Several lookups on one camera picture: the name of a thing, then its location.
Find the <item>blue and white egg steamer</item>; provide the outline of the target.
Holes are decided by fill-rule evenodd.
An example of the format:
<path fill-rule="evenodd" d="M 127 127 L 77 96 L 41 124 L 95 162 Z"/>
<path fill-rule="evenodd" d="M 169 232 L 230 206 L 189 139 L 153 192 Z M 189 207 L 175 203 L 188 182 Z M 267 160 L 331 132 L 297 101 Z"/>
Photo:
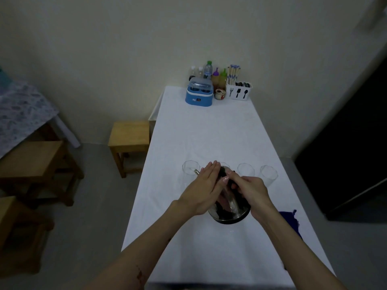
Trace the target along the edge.
<path fill-rule="evenodd" d="M 207 78 L 193 77 L 188 82 L 185 102 L 193 106 L 210 107 L 214 98 L 212 81 Z"/>

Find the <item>dark blue cloth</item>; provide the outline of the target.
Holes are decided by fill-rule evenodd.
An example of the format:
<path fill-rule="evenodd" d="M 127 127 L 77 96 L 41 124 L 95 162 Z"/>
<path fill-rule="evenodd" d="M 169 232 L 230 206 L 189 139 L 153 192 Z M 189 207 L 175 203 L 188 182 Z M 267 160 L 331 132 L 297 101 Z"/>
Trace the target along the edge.
<path fill-rule="evenodd" d="M 302 236 L 299 232 L 299 221 L 295 218 L 297 210 L 294 209 L 293 211 L 279 211 L 280 215 L 286 220 L 286 222 L 289 224 L 289 226 L 299 235 L 299 237 L 302 239 Z"/>

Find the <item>person's right hand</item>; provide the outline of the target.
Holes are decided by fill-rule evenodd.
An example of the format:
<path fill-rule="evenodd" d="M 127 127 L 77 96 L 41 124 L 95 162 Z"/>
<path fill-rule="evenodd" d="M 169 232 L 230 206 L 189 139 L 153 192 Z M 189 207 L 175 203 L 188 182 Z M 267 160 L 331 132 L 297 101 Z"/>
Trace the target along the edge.
<path fill-rule="evenodd" d="M 238 191 L 250 205 L 250 211 L 254 219 L 262 223 L 270 212 L 276 211 L 268 189 L 261 178 L 239 176 L 236 172 L 227 170 L 227 176 L 235 182 Z"/>

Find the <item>white tablecloth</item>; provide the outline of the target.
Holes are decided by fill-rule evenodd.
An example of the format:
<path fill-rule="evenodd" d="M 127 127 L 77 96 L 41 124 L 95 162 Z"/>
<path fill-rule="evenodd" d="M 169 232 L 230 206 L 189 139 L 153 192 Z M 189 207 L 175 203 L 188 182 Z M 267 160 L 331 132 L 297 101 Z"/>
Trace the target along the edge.
<path fill-rule="evenodd" d="M 201 167 L 217 160 L 237 171 L 263 165 L 278 177 L 268 188 L 279 211 L 292 212 L 302 239 L 331 270 L 307 214 L 251 100 L 213 100 L 210 107 L 185 102 L 186 90 L 167 86 L 152 134 L 122 249 L 151 226 L 192 179 L 185 161 Z M 223 284 L 293 288 L 293 282 L 261 225 L 249 214 L 224 225 L 209 213 L 193 217 L 172 238 L 148 279 L 155 284 Z"/>

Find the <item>small light wooden stool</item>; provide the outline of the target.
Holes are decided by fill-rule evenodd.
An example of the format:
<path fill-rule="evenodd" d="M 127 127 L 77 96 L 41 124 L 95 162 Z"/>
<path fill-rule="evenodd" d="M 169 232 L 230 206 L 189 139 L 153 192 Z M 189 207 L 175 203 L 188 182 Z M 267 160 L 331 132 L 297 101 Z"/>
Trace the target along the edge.
<path fill-rule="evenodd" d="M 141 172 L 142 167 L 126 169 L 124 158 L 126 154 L 147 152 L 151 143 L 149 121 L 119 121 L 114 122 L 108 146 L 121 178 L 127 174 Z"/>

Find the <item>bundle of wooden chopsticks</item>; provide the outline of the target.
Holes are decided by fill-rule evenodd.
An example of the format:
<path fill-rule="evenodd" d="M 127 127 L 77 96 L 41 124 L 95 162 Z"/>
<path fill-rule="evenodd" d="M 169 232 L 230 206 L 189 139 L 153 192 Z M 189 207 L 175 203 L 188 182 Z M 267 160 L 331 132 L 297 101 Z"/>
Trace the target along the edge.
<path fill-rule="evenodd" d="M 236 79 L 238 78 L 239 72 L 240 72 L 240 66 L 236 64 L 231 64 L 227 70 L 227 80 L 226 80 L 227 84 L 234 85 Z"/>

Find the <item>patterned grey tablecloth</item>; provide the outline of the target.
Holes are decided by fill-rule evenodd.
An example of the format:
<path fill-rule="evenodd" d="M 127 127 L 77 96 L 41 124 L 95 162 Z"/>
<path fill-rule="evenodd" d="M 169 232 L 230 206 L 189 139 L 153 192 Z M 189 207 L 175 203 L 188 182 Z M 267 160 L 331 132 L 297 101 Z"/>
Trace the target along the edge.
<path fill-rule="evenodd" d="M 46 123 L 53 122 L 70 144 L 81 143 L 59 117 L 59 110 L 27 82 L 0 82 L 0 159 Z"/>

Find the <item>dark door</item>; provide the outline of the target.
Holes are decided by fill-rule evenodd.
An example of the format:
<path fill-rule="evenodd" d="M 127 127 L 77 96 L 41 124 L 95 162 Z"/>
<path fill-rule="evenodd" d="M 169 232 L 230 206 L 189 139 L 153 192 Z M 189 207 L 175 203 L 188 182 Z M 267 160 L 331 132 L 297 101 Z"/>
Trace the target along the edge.
<path fill-rule="evenodd" d="M 326 219 L 387 224 L 387 57 L 294 163 Z"/>

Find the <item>glass pitcher with black lid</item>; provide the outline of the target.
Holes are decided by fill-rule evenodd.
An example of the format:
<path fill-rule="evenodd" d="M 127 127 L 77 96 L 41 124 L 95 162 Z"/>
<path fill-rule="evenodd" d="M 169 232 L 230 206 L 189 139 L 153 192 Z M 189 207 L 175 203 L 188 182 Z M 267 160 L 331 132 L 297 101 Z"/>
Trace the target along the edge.
<path fill-rule="evenodd" d="M 250 205 L 242 194 L 231 191 L 231 180 L 222 190 L 208 213 L 218 223 L 230 225 L 242 221 L 250 212 Z"/>

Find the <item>person's right forearm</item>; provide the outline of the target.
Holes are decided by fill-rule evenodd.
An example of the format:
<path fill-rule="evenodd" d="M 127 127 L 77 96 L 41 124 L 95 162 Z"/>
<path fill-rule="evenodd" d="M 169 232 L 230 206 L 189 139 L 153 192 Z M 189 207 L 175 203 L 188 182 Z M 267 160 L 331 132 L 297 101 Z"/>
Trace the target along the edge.
<path fill-rule="evenodd" d="M 348 290 L 273 205 L 251 208 L 297 290 Z"/>

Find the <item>dark wooden stool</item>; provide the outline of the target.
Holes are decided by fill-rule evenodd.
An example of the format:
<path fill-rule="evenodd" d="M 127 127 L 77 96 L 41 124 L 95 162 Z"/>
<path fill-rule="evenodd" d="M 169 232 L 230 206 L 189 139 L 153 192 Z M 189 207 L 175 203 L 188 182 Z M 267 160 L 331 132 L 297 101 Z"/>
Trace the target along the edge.
<path fill-rule="evenodd" d="M 30 208 L 73 206 L 84 173 L 63 141 L 24 141 L 0 159 L 0 189 Z"/>
<path fill-rule="evenodd" d="M 36 274 L 54 222 L 15 196 L 0 198 L 0 278 Z"/>

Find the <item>white cutlery holder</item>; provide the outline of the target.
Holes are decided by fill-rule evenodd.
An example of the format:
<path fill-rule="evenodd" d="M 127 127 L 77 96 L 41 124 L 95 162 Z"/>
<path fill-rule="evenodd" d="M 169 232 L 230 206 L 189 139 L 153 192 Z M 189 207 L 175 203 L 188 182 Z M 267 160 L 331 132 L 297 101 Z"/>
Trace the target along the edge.
<path fill-rule="evenodd" d="M 249 99 L 250 92 L 253 89 L 253 85 L 251 83 L 249 84 L 251 85 L 251 88 L 238 87 L 235 84 L 226 84 L 225 99 L 247 101 Z"/>

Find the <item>person's left hand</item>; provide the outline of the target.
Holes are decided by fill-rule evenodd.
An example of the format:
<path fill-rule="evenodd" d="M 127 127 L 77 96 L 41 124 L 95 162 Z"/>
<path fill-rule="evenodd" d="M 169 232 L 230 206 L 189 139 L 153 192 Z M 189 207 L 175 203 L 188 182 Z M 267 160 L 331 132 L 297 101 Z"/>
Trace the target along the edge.
<path fill-rule="evenodd" d="M 215 184 L 219 180 L 218 175 L 220 169 L 221 165 L 218 162 L 218 174 Z M 212 190 L 215 185 L 209 186 L 206 184 L 206 170 L 202 172 L 201 176 L 204 180 L 203 188 L 193 189 L 191 188 L 191 184 L 189 184 L 177 201 L 177 204 L 182 208 L 183 213 L 187 215 L 188 218 L 204 214 L 212 205 L 215 204 L 219 197 L 219 195 L 212 194 Z"/>

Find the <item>person's left forearm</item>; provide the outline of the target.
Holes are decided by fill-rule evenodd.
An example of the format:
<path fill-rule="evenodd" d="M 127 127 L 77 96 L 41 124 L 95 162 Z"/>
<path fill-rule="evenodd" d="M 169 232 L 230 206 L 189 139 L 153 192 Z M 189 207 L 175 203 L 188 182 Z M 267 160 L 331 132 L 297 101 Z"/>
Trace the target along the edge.
<path fill-rule="evenodd" d="M 85 290 L 142 290 L 177 231 L 193 216 L 203 214 L 206 210 L 190 201 L 173 201 Z"/>

